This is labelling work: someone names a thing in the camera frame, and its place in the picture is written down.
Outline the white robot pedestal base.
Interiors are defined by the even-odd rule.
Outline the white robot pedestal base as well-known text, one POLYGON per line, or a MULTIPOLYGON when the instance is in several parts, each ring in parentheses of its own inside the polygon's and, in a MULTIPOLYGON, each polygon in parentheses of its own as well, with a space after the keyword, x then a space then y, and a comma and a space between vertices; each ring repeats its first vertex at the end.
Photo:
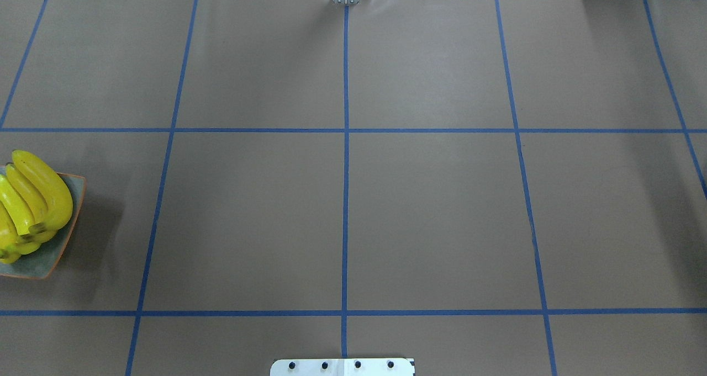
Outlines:
POLYGON ((270 375, 415 375, 408 358, 296 358, 274 361, 270 375))

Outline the yellow banana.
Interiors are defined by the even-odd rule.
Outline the yellow banana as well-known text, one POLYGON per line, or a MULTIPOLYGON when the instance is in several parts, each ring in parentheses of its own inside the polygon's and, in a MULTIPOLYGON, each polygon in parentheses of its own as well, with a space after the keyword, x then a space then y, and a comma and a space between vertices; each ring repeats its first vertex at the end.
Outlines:
POLYGON ((63 228, 73 215, 73 198, 68 185, 54 169, 32 152, 16 149, 11 156, 19 172, 46 201, 44 215, 29 227, 29 233, 37 235, 63 228))
POLYGON ((11 250, 19 255, 33 253, 41 246, 33 241, 32 237, 25 237, 29 233, 29 227, 34 223, 34 215, 28 203, 20 196, 20 193, 11 185, 10 180, 2 174, 1 195, 3 217, 9 221, 4 221, 10 227, 11 250))
POLYGON ((10 214, 1 204, 1 262, 11 264, 17 261, 21 255, 16 248, 18 233, 10 214))
MULTIPOLYGON (((10 180, 11 185, 20 193, 20 196, 28 203, 30 210, 34 215, 35 224, 38 219, 45 214, 46 201, 26 177, 20 174, 19 170, 12 163, 5 166, 4 175, 10 180)), ((41 245, 48 242, 56 235, 56 231, 46 231, 37 235, 27 234, 25 237, 32 237, 33 241, 41 245)))

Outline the square blue-green ceramic plate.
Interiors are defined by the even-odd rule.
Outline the square blue-green ceramic plate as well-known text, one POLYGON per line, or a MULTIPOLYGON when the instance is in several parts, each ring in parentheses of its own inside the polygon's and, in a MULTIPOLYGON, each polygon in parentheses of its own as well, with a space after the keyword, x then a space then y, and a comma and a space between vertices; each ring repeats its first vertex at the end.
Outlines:
POLYGON ((66 249, 78 215, 81 212, 86 195, 87 180, 84 176, 75 174, 59 174, 68 185, 73 200, 73 214, 69 223, 60 229, 48 242, 43 243, 37 251, 22 255, 10 264, 1 264, 1 276, 7 278, 20 278, 42 280, 46 279, 55 270, 66 249))

